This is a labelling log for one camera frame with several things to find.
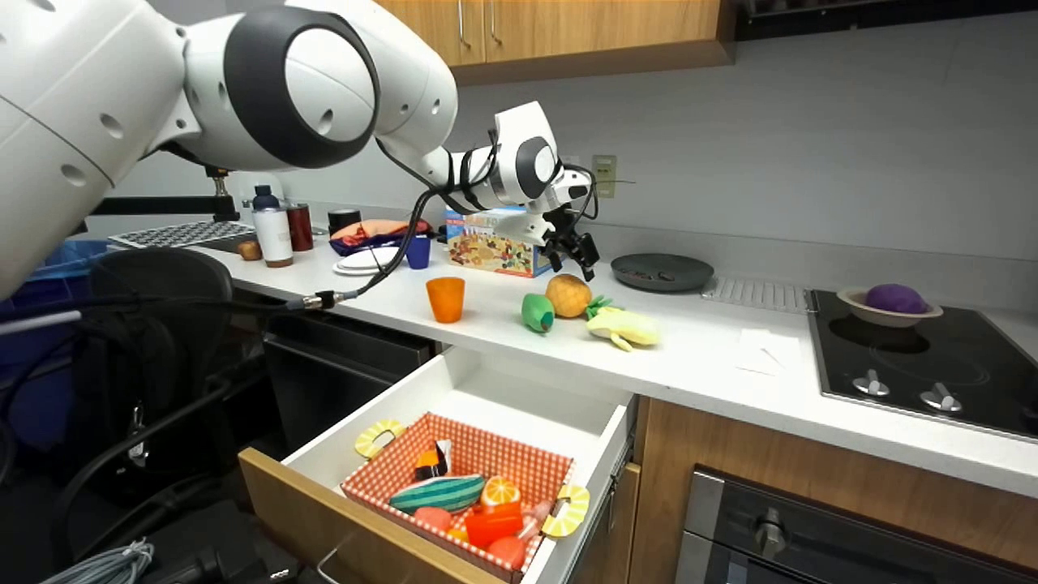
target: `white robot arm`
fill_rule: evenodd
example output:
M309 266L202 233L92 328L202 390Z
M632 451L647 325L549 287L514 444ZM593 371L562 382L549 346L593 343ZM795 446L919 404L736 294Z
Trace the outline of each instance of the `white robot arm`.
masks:
M562 165L537 103L495 136L447 153L450 67L367 0L176 24L145 0L7 0L0 5L0 298L154 150L207 170L319 169L371 139L459 206L532 206L529 236L592 276L598 249L571 197L592 176Z

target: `kitchen counter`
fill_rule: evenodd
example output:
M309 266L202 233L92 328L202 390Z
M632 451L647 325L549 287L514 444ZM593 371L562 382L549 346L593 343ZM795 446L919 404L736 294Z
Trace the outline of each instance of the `kitchen counter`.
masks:
M367 283L335 276L339 257L321 239L310 252L296 252L296 262L283 268L207 252L231 268L239 287L284 301ZM430 316L426 301L426 278L430 276L468 278L462 325ZM522 294L542 292L544 283L549 276L515 278L462 268L435 249L429 268L402 266L367 294L341 301L335 315L473 346L487 355L500 351L518 353L544 362L544 376L553 376L553 365L571 365L581 376L622 382L663 401L1038 495L1038 440L821 395L811 325L797 287L736 283L720 271L715 294L650 294L614 283L610 266L601 262L592 283L593 292L650 315L663 330L663 346L622 353L592 337L583 320L556 320L544 337L527 330L518 320ZM1038 316L993 315L993 320L1038 353Z

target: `black cooktop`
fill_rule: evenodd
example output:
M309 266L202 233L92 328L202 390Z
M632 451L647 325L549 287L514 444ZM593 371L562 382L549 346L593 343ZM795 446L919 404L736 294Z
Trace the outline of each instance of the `black cooktop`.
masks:
M878 328L811 287L821 391L1038 436L1038 362L979 310Z

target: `bottle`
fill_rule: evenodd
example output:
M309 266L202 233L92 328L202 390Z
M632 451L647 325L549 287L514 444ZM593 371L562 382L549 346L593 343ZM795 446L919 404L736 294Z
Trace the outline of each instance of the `bottle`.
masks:
M266 266L293 262L290 218L269 186L256 186L254 222Z

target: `drawer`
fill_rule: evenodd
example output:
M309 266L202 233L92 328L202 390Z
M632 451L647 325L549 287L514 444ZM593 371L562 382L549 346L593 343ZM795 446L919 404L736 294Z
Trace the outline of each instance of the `drawer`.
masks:
M341 482L363 468L353 440L373 421L417 421L426 413L459 418L571 457L563 482L592 488L592 515L562 540L544 539L522 579L567 579L587 525L602 510L630 444L632 391L587 382L571 371L522 355L443 351L326 433L274 461L243 451L243 480L261 523L304 562L327 558L341 579L495 579L468 558L421 539L397 518L351 499Z

